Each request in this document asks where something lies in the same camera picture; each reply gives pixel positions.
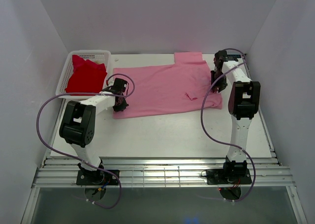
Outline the pink t shirt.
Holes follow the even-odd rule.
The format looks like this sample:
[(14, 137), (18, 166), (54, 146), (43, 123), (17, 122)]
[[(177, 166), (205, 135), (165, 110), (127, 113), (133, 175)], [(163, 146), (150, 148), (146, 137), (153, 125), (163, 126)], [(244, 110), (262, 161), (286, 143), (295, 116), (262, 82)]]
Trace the pink t shirt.
[(114, 119), (184, 113), (201, 107), (222, 109), (221, 94), (208, 92), (211, 72), (200, 52), (174, 53), (174, 64), (115, 68), (126, 74), (135, 90), (129, 106), (115, 112)]

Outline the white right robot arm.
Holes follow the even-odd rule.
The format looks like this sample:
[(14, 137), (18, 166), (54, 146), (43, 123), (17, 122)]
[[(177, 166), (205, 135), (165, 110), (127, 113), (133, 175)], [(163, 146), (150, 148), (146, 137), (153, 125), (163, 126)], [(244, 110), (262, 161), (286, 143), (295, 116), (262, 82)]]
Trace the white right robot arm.
[(215, 53), (215, 69), (211, 71), (212, 92), (220, 93), (231, 83), (228, 112), (232, 119), (231, 144), (223, 165), (222, 177), (234, 183), (247, 170), (246, 146), (249, 127), (258, 112), (260, 83), (251, 80), (237, 60), (229, 60), (226, 50)]

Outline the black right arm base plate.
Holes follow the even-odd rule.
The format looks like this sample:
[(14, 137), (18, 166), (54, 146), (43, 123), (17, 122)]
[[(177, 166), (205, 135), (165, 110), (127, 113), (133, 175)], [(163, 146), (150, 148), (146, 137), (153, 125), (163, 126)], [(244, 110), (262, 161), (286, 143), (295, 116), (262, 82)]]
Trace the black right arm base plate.
[(222, 169), (206, 169), (200, 174), (207, 179), (208, 185), (250, 185), (252, 178), (250, 171), (246, 169), (244, 173), (227, 173)]

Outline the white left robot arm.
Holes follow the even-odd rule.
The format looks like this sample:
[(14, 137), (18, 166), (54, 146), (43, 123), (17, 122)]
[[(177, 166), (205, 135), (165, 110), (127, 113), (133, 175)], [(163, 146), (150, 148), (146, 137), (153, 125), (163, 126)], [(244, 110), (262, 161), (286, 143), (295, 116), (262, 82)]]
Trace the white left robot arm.
[(93, 96), (83, 101), (69, 101), (61, 122), (59, 135), (74, 149), (77, 157), (82, 159), (79, 169), (87, 172), (87, 178), (93, 184), (104, 180), (104, 172), (99, 169), (102, 161), (96, 154), (92, 140), (95, 134), (95, 119), (100, 112), (112, 108), (114, 112), (124, 111), (128, 104), (123, 97), (128, 82), (116, 78), (101, 96)]

